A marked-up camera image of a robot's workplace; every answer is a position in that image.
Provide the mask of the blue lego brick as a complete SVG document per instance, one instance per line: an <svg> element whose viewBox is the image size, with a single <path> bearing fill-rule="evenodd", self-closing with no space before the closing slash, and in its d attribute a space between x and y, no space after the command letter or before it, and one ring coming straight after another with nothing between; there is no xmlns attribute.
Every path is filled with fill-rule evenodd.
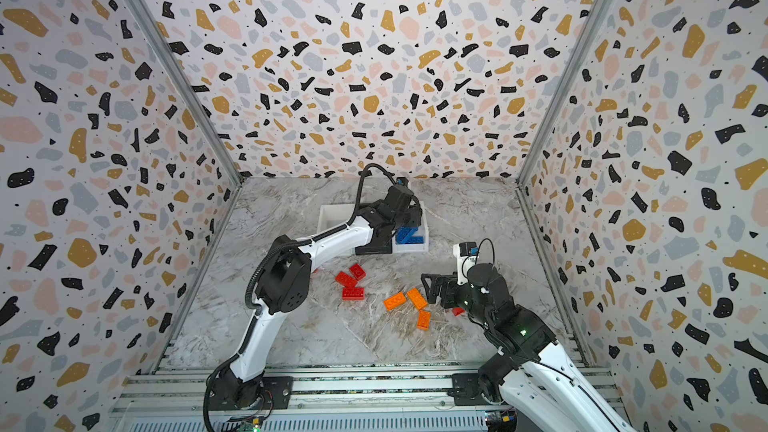
<svg viewBox="0 0 768 432"><path fill-rule="evenodd" d="M398 245L416 245L416 244L423 244L424 243L424 237L421 235L413 235L408 240L400 241L396 238L396 243Z"/></svg>
<svg viewBox="0 0 768 432"><path fill-rule="evenodd" d="M408 240L418 231L417 227L401 227L398 229L396 238L400 241Z"/></svg>

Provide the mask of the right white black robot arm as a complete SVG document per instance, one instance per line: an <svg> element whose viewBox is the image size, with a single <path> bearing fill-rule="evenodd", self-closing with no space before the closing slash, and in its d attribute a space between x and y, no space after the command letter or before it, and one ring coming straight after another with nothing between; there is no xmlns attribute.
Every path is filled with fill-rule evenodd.
<svg viewBox="0 0 768 432"><path fill-rule="evenodd" d="M542 431L631 431L571 360L555 333L516 303L491 263L451 275L423 274L426 300L460 308L495 354L476 373L455 374L449 395L458 405L508 405Z"/></svg>

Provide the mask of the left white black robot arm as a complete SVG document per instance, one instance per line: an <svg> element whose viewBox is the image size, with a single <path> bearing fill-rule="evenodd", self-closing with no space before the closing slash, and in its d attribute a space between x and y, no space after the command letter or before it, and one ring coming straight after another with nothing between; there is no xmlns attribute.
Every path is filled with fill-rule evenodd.
<svg viewBox="0 0 768 432"><path fill-rule="evenodd" d="M278 237L256 267L245 290L253 314L243 339L206 379L206 430L215 429L210 419L214 404L236 409L258 401L274 404L263 386L267 357L285 319L308 298L313 271L349 253L390 254L400 229L421 225L423 210L406 178L393 179L386 196L369 203L361 201L363 185L358 183L349 219L306 238Z"/></svg>

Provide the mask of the black middle bin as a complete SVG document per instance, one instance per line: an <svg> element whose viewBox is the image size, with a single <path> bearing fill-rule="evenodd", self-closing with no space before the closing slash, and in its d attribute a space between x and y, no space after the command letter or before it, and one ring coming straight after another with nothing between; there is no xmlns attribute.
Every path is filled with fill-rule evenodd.
<svg viewBox="0 0 768 432"><path fill-rule="evenodd" d="M370 241L354 249L356 255L375 255L392 253L392 231L394 221L387 215L382 206L376 203L363 203L358 216L364 218L372 228Z"/></svg>

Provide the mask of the orange lego brick centre upper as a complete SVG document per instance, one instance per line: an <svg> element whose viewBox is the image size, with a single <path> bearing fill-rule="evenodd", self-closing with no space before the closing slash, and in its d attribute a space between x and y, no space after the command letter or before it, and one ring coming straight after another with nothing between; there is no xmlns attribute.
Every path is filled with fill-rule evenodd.
<svg viewBox="0 0 768 432"><path fill-rule="evenodd" d="M427 300L417 288L410 289L406 293L406 296L412 305L419 311L423 310L428 305Z"/></svg>

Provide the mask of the orange lego brick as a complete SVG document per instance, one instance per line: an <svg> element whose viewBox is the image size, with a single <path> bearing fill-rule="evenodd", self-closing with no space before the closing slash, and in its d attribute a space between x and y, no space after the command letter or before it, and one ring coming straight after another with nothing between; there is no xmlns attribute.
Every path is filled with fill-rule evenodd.
<svg viewBox="0 0 768 432"><path fill-rule="evenodd" d="M402 306L407 302L407 298L404 293L399 292L383 301L387 311L393 311L394 309Z"/></svg>
<svg viewBox="0 0 768 432"><path fill-rule="evenodd" d="M406 296L412 305L419 311L423 310L428 305L427 300L417 288L410 289L406 293Z"/></svg>
<svg viewBox="0 0 768 432"><path fill-rule="evenodd" d="M426 331L431 323L431 313L426 310L420 310L417 319L417 328Z"/></svg>

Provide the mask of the orange lego brick centre lower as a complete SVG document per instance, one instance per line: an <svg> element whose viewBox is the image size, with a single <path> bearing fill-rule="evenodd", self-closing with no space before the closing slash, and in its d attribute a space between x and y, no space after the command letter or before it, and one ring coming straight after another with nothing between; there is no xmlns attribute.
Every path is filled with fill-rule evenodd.
<svg viewBox="0 0 768 432"><path fill-rule="evenodd" d="M431 323L431 313L426 310L420 310L417 319L417 328L426 331Z"/></svg>

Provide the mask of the right white bin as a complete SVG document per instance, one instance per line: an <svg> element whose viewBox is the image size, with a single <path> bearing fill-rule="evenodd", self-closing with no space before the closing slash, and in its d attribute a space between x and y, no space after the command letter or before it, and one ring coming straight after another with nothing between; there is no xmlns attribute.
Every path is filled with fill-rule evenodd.
<svg viewBox="0 0 768 432"><path fill-rule="evenodd" d="M413 202L405 213L392 239L392 252L422 253L429 249L429 227L427 216L419 203Z"/></svg>

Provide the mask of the white bin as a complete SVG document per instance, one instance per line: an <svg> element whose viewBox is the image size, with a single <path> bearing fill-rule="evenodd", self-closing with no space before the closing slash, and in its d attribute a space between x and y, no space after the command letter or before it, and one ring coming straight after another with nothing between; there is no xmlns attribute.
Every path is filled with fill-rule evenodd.
<svg viewBox="0 0 768 432"><path fill-rule="evenodd" d="M405 213L392 239L392 252L422 253L429 249L429 227L427 216L419 203L413 202Z"/></svg>
<svg viewBox="0 0 768 432"><path fill-rule="evenodd" d="M353 210L353 203L321 205L315 234L320 234L345 223L353 213Z"/></svg>

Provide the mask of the orange lego brick centre left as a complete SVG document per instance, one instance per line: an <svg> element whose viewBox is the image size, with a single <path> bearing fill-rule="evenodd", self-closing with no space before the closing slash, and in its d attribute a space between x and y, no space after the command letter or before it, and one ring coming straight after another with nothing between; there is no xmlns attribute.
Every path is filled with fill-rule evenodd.
<svg viewBox="0 0 768 432"><path fill-rule="evenodd" d="M393 311L394 309L402 306L407 302L407 298L404 293L399 292L383 301L387 311Z"/></svg>

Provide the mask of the left white bin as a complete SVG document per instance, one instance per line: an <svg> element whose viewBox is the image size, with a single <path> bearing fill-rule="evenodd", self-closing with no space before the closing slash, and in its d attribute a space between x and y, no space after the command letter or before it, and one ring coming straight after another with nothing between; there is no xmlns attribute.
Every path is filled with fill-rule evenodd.
<svg viewBox="0 0 768 432"><path fill-rule="evenodd" d="M353 203L321 205L315 234L320 234L345 223L353 213L353 210Z"/></svg>

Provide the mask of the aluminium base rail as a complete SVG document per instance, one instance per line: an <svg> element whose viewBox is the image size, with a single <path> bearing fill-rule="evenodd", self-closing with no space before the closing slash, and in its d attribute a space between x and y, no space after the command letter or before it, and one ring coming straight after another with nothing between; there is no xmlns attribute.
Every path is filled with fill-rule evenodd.
<svg viewBox="0 0 768 432"><path fill-rule="evenodd" d="M255 404L203 403L203 370L134 376L108 431L569 431L567 407L530 374L515 372L508 400L484 394L472 366L275 368Z"/></svg>

